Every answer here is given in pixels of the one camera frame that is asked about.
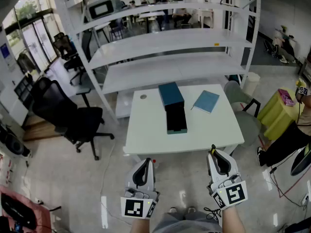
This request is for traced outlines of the wooden shelf cabinet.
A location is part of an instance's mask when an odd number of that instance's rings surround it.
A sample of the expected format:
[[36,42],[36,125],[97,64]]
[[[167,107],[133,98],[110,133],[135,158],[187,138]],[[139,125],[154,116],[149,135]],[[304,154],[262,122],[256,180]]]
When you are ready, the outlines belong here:
[[311,85],[311,62],[304,58],[304,63],[298,72],[299,78],[304,78]]

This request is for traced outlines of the black mesh office chair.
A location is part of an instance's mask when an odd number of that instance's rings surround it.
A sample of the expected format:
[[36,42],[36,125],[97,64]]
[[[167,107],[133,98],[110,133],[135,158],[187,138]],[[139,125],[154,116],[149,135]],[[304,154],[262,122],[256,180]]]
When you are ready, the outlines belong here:
[[58,33],[54,36],[54,47],[58,50],[61,58],[65,60],[64,68],[68,72],[70,69],[76,71],[76,75],[70,80],[70,85],[73,85],[72,80],[79,77],[79,85],[82,84],[82,76],[85,73],[83,63],[75,49],[74,45],[69,40],[69,37],[64,33]]

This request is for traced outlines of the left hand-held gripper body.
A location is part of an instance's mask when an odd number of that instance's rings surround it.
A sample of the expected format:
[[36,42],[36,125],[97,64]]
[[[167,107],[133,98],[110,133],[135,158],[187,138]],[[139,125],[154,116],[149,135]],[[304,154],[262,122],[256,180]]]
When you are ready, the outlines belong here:
[[135,219],[150,219],[158,203],[157,191],[126,188],[121,197],[121,215]]

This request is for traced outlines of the black drawer unit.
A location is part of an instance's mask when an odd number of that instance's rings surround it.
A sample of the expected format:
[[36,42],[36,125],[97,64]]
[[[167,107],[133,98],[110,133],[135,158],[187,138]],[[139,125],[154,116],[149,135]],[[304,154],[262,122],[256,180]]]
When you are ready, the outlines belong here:
[[17,84],[14,92],[17,94],[18,99],[26,106],[30,101],[31,89],[33,87],[33,78],[30,76],[24,76],[22,80]]

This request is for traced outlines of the black round speaker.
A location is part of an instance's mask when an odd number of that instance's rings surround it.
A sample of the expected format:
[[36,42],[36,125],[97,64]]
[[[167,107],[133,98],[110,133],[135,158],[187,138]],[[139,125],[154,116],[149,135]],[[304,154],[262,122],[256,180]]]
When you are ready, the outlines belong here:
[[15,155],[29,157],[30,150],[17,138],[17,136],[7,126],[0,124],[0,142]]

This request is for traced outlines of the person's right forearm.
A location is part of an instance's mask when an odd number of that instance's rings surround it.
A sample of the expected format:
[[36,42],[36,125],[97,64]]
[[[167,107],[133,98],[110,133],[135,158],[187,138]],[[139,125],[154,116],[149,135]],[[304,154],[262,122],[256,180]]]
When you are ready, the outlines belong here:
[[222,211],[223,233],[246,233],[236,207],[229,207]]

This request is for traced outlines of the person's left forearm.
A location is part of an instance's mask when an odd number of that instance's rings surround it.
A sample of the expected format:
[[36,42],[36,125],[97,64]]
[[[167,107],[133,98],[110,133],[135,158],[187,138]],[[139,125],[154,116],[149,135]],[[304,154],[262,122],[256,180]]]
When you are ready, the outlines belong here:
[[130,233],[158,233],[158,227],[153,231],[150,230],[150,220],[148,219],[134,219]]

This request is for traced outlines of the blue notebook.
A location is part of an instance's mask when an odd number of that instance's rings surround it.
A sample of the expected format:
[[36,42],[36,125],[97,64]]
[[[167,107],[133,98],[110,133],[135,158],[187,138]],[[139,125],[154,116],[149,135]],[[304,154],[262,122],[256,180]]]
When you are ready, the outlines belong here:
[[218,94],[203,90],[191,109],[197,108],[199,110],[211,114],[218,99],[219,99]]

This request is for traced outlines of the yellow-green side table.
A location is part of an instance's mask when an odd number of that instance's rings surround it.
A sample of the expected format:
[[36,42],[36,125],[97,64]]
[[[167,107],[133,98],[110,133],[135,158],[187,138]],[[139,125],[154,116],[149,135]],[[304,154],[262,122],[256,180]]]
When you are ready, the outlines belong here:
[[282,87],[286,90],[292,100],[294,106],[285,105],[278,91],[276,91],[266,105],[261,109],[257,119],[266,127],[264,136],[270,141],[277,140],[288,128],[288,126],[298,119],[298,113],[302,112],[304,105],[300,106],[295,100],[295,93],[289,88]]

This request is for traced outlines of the coat rack with clothes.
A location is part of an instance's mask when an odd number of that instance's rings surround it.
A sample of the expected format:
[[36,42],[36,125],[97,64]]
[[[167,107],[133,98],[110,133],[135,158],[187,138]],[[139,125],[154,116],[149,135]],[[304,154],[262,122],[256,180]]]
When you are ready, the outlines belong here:
[[27,72],[31,73],[33,70],[36,70],[35,65],[30,60],[27,54],[20,53],[17,58],[17,63],[22,71],[23,74],[26,74]]

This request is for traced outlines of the pink mat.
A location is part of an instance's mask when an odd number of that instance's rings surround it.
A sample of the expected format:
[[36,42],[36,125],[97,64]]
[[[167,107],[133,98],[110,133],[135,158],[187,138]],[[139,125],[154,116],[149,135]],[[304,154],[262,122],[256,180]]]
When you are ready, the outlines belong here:
[[24,205],[28,206],[33,210],[36,217],[37,227],[35,230],[30,230],[26,227],[23,227],[22,230],[24,233],[53,233],[51,227],[50,211],[48,209],[32,202],[30,199],[26,198],[23,195],[16,193],[3,185],[0,185],[0,215],[8,218],[9,229],[15,229],[15,222],[1,206],[2,194],[9,195],[10,197],[22,202]]

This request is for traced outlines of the white metal shelving rack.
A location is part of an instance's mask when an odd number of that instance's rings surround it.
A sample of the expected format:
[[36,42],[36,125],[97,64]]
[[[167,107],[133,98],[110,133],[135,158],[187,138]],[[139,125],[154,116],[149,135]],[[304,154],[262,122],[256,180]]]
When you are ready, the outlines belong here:
[[[258,31],[248,36],[248,21],[259,27],[261,0],[181,0],[122,8],[111,15],[91,19],[86,0],[54,0],[60,23],[73,42],[83,66],[114,121],[131,114],[134,92],[163,83],[236,75],[244,86],[253,58]],[[156,16],[168,9],[186,8],[192,19],[199,10],[213,10],[213,28],[174,28],[138,34],[128,22],[128,36],[101,44],[96,26]]]

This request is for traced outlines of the teal gift box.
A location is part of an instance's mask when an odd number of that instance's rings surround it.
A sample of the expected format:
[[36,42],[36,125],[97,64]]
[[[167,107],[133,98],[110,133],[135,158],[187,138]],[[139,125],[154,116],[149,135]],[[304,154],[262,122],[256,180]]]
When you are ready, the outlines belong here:
[[184,98],[175,82],[158,86],[166,112],[167,134],[187,133]]

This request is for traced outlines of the person's grey shirt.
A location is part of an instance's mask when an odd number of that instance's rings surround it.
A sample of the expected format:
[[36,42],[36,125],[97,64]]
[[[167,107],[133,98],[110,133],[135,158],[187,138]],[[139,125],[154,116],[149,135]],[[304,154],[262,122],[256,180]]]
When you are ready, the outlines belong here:
[[152,233],[223,233],[223,230],[215,219],[196,211],[186,215],[165,213]]

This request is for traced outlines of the glass door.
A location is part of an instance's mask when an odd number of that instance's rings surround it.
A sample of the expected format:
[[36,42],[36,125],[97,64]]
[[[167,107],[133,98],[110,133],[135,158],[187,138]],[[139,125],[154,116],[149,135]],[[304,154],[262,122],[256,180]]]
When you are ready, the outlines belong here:
[[6,38],[17,59],[26,54],[38,71],[45,71],[58,58],[53,46],[53,36],[59,33],[54,14],[48,13],[25,22],[17,22],[11,11],[4,19]]

